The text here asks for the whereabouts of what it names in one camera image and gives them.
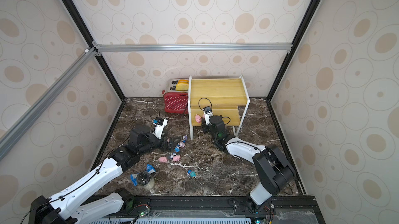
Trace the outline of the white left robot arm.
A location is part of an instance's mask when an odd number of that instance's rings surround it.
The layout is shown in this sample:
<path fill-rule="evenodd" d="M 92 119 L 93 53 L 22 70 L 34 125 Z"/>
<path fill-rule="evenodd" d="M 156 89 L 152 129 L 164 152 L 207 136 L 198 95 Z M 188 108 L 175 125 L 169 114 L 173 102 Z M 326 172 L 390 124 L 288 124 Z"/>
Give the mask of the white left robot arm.
<path fill-rule="evenodd" d="M 122 144 L 108 153 L 92 171 L 51 197 L 40 196 L 25 217 L 29 224 L 83 224 L 119 212 L 132 195 L 122 189 L 99 201 L 85 204 L 94 193 L 140 161 L 142 155 L 159 149 L 175 152 L 182 138 L 167 136 L 147 126 L 133 128 Z"/>

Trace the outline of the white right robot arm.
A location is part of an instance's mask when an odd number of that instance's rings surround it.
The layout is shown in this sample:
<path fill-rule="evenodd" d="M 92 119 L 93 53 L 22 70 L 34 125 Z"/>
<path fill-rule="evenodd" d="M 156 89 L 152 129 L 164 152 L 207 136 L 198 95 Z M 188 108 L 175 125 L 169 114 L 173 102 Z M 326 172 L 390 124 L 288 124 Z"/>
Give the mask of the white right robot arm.
<path fill-rule="evenodd" d="M 285 154 L 276 146 L 261 146 L 245 142 L 227 131 L 222 116 L 201 120 L 204 133 L 212 136 L 219 151 L 244 159 L 255 166 L 259 183 L 249 193 L 247 205 L 257 211 L 272 196 L 276 196 L 295 179 L 295 170 Z"/>

